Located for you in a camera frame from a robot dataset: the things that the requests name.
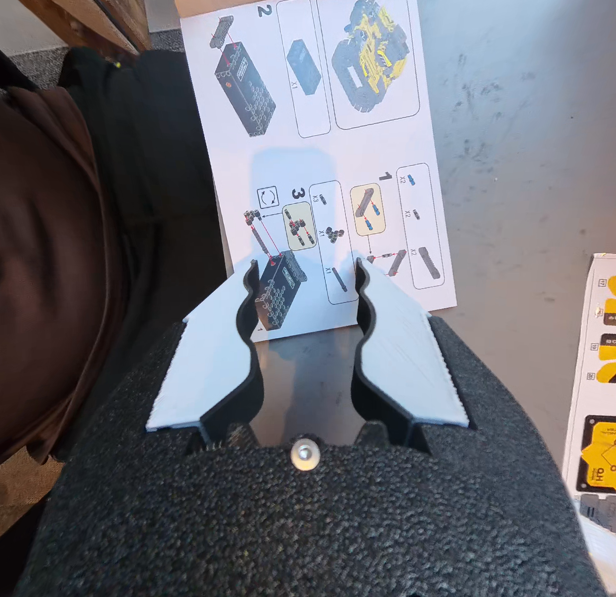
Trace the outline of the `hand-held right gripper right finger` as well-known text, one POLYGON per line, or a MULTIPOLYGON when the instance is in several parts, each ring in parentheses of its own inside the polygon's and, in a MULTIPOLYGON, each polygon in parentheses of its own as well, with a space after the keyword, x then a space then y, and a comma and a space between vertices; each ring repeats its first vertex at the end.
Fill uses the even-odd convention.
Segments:
POLYGON ((427 447, 423 425, 469 428, 430 314, 366 258, 356 260, 357 323, 351 400, 389 444, 427 447))

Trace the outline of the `grey desk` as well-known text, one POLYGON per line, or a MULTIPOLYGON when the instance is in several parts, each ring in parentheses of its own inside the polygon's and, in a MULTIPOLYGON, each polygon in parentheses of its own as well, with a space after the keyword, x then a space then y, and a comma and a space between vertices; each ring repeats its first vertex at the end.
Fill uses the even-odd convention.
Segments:
POLYGON ((418 0, 458 332, 562 464, 591 255, 615 252, 615 0, 418 0))

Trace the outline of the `robot kit instruction booklet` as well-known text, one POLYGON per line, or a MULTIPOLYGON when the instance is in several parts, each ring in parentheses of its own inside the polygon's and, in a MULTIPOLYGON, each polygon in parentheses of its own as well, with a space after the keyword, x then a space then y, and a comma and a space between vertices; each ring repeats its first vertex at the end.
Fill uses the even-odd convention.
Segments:
POLYGON ((354 325, 355 263, 457 305, 417 0, 174 0, 254 341, 354 325))

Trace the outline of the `wooden frame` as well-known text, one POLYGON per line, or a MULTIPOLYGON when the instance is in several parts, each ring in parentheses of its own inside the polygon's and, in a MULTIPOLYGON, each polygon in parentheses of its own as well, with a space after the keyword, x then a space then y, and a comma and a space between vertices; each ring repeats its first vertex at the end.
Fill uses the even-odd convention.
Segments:
POLYGON ((103 56, 151 49, 145 0, 18 0, 71 47, 103 56))

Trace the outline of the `yellow and black sticker sheet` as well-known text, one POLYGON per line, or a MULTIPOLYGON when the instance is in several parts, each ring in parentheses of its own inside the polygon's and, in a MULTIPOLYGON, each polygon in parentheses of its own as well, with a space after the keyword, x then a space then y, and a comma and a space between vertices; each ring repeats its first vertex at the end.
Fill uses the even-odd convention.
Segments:
POLYGON ((614 567, 614 254, 594 254, 586 279, 562 477, 592 558, 614 567))

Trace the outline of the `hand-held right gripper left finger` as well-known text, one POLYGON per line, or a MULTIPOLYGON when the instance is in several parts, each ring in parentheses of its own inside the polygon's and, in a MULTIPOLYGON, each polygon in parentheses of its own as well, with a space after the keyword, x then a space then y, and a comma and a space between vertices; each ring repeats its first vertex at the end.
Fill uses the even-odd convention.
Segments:
POLYGON ((184 319, 185 327, 145 425, 148 432, 197 427, 205 442, 249 424, 264 402, 251 335, 258 325, 257 260, 235 271, 184 319))

